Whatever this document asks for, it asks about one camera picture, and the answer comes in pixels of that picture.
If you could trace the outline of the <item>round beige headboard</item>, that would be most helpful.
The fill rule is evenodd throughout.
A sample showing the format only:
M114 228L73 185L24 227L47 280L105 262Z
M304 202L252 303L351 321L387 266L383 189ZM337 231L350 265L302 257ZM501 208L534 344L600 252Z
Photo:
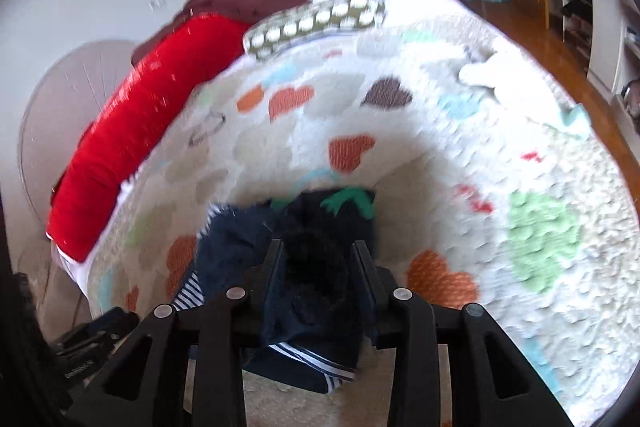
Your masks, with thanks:
M25 109L18 140L18 171L27 202L43 225L50 197L81 135L131 69L136 44L87 42L42 76Z

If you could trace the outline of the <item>red bolster cushion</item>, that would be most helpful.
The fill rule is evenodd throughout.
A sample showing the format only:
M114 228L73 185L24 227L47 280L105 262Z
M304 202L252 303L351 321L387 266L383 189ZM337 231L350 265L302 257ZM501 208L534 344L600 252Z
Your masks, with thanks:
M216 14L190 18L153 48L82 135L56 192L47 236L85 262L131 178L181 113L191 92L243 54L248 23Z

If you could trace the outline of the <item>maroon blanket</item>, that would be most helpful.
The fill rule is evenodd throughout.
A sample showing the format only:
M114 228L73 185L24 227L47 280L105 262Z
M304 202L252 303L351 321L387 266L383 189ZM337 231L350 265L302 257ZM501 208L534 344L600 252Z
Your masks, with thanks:
M131 65L136 66L146 54L194 16L218 14L253 26L274 13L297 8L306 2L307 0L186 0L182 9L168 24L134 49L130 58Z

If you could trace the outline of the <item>navy white striped pants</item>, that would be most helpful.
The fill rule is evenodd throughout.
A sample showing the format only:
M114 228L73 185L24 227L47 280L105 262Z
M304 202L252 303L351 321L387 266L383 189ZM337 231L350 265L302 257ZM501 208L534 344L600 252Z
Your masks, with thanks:
M374 201L374 191L348 186L247 207L210 205L172 305L193 309L246 285L248 272L280 242L283 268L264 304L260 346L245 368L288 386L334 392L356 377L363 330L349 258L353 243L376 247Z

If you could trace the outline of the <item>heart pattern bed quilt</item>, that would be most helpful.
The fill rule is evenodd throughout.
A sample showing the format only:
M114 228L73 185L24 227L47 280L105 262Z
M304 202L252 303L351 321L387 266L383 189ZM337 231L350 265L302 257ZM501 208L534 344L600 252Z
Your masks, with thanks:
M620 168L559 83L456 0L385 7L378 27L245 55L194 90L93 251L90 310L170 299L210 205L362 185L398 282L478 301L589 426L639 361L639 223ZM498 52L555 103L512 108L459 80Z

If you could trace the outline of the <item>white shelf unit with clutter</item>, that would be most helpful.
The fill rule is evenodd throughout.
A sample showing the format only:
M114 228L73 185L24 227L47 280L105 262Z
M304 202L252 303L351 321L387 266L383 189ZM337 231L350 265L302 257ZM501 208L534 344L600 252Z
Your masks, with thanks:
M639 114L639 8L634 0L562 0L562 36L613 106Z

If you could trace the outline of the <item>green white dotted pillow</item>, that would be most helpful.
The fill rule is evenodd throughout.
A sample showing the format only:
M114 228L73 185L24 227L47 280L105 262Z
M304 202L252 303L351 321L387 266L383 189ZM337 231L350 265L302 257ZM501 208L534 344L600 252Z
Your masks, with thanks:
M265 61L307 41L378 27L385 17L385 0L317 0L261 20L243 36L243 49Z

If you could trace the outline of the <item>white cloth on bed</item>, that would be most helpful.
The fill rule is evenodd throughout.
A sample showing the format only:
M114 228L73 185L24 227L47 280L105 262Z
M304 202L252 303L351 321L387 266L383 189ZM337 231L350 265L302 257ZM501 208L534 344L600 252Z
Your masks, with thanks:
M498 52L485 62L465 64L459 80L470 87L494 91L495 98L512 108L541 108L555 98L544 77L521 57Z

